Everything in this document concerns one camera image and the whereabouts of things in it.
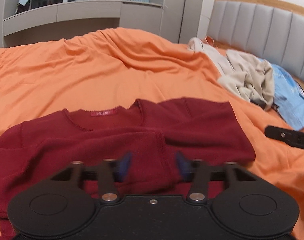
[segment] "clothing label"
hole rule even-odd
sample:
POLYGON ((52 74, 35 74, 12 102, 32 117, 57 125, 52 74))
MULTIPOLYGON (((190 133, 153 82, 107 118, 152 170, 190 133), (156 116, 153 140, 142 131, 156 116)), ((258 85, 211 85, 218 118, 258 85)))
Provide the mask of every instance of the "clothing label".
POLYGON ((117 109, 103 110, 103 111, 92 111, 91 116, 103 116, 103 115, 112 115, 117 114, 117 109))

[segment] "gray upholstered headboard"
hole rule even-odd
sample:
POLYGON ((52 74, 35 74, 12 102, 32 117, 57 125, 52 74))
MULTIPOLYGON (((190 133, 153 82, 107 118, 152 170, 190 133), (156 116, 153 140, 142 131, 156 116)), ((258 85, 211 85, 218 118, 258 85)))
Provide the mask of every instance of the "gray upholstered headboard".
POLYGON ((216 0, 207 35, 280 65, 304 81, 304 8, 298 14, 293 8, 250 1, 216 0))

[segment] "beige cloth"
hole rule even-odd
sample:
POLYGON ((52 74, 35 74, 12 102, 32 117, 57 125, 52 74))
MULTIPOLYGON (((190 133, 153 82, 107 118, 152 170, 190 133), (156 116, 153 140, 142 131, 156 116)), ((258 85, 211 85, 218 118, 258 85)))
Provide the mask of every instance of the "beige cloth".
POLYGON ((269 110, 274 100, 273 68, 266 60, 252 54, 228 49, 226 57, 214 51, 210 45, 192 38, 188 49, 209 56, 221 73, 218 78, 224 88, 248 102, 263 103, 269 110))

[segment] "orange bedsheet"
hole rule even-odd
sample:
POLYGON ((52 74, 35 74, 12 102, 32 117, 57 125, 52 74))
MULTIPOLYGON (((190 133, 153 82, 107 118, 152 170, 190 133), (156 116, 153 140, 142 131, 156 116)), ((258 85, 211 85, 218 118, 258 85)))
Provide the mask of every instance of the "orange bedsheet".
POLYGON ((267 125, 289 127, 275 112, 227 92, 218 76, 205 54, 140 30, 107 29, 0 49, 0 134, 63 108, 102 110, 128 107, 136 98, 160 102, 183 96, 229 101, 256 152, 248 169, 297 200, 300 217, 293 233, 304 240, 304 150, 266 138, 267 125))

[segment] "bolt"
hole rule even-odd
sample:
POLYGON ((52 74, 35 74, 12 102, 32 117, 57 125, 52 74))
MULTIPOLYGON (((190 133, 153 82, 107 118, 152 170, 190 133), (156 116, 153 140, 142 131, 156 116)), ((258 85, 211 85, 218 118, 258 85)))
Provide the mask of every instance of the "bolt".
POLYGON ((190 195, 190 199, 194 201, 201 201, 205 199, 205 196, 202 193, 195 192, 190 195))
POLYGON ((157 204, 158 203, 158 201, 156 200, 156 199, 151 199, 150 200, 150 204, 152 204, 152 205, 155 205, 155 204, 157 204))
POLYGON ((117 195, 114 193, 105 193, 104 195, 102 195, 102 199, 104 201, 114 201, 117 199, 117 195))

